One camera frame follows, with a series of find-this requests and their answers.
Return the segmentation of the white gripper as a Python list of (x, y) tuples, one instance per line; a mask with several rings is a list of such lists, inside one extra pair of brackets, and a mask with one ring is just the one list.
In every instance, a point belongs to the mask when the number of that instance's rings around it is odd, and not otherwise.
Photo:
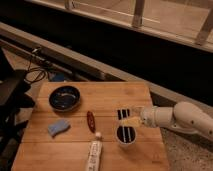
[(144, 114), (144, 112), (145, 112), (144, 106), (133, 106), (130, 110), (122, 109), (122, 113), (121, 113), (121, 110), (117, 110), (119, 120), (122, 119), (122, 114), (123, 114), (123, 118), (127, 118), (130, 116), (130, 113), (131, 113), (131, 116), (133, 117), (133, 126), (134, 127), (148, 125), (147, 116)]

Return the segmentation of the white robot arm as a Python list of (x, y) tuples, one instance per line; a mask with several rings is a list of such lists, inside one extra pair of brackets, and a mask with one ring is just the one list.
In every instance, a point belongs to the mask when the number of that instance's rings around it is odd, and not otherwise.
[(213, 141), (213, 118), (198, 106), (179, 102), (173, 107), (135, 108), (135, 116), (118, 121), (120, 126), (162, 127), (184, 134), (197, 134)]

